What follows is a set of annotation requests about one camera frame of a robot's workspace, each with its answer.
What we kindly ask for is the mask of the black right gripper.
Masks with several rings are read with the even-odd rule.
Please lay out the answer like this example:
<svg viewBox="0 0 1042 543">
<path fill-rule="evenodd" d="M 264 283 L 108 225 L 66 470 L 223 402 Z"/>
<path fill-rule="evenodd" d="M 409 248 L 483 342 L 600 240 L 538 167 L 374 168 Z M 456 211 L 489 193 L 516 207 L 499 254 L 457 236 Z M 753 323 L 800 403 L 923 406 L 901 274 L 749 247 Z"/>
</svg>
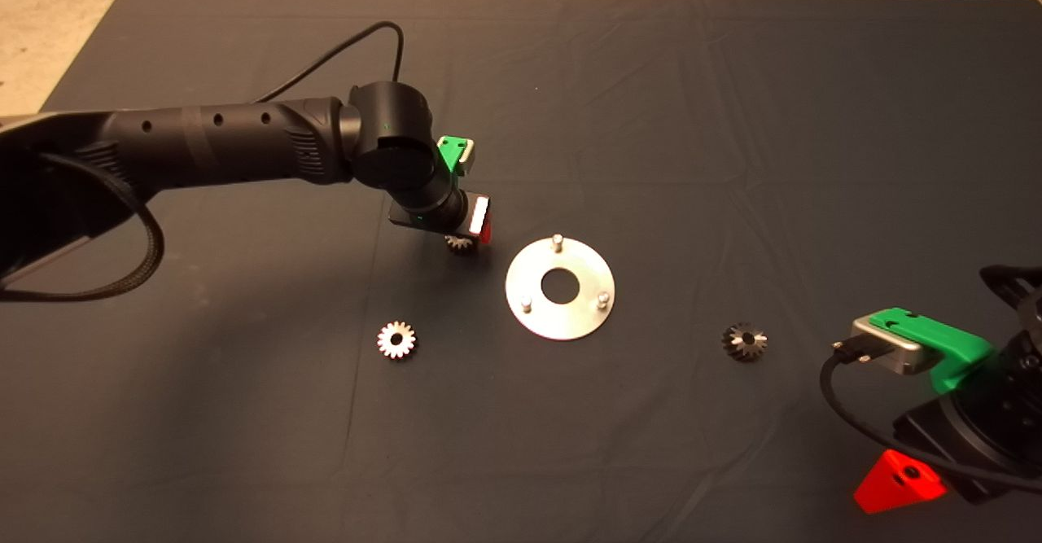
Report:
<svg viewBox="0 0 1042 543">
<path fill-rule="evenodd" d="M 1038 355 L 991 355 L 953 390 L 901 414 L 893 435 L 909 447 L 957 464 L 1039 479 L 1040 380 Z M 931 466 L 888 448 L 857 486 L 853 499 L 874 515 L 946 494 L 948 487 Z"/>
</svg>

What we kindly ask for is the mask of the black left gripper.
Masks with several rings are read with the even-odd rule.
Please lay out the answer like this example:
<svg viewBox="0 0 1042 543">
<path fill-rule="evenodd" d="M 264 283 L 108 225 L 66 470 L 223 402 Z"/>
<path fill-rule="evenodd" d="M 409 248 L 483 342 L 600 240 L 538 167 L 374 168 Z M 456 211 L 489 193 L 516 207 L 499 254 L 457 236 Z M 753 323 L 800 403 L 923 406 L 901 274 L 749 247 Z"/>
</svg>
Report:
<svg viewBox="0 0 1042 543">
<path fill-rule="evenodd" d="M 431 212 L 410 212 L 392 202 L 388 220 L 402 227 L 488 245 L 492 239 L 492 201 L 488 195 L 458 190 Z"/>
</svg>

